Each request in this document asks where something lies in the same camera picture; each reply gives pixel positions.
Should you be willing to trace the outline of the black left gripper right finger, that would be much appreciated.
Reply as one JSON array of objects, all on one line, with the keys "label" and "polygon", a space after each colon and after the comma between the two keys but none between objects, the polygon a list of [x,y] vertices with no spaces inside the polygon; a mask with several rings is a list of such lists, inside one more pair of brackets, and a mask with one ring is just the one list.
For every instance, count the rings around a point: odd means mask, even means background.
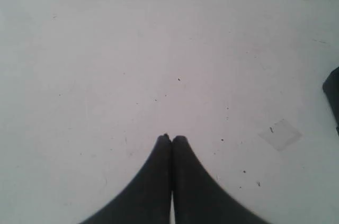
[{"label": "black left gripper right finger", "polygon": [[172,172],[176,223],[266,223],[218,185],[185,136],[172,141]]}]

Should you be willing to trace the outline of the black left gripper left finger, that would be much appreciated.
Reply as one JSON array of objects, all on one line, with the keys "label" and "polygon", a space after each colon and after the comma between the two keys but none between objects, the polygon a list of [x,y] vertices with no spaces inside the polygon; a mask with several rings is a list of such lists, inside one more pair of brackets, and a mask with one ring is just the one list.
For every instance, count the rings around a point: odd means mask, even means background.
[{"label": "black left gripper left finger", "polygon": [[171,161],[172,143],[164,134],[130,183],[84,223],[170,223]]}]

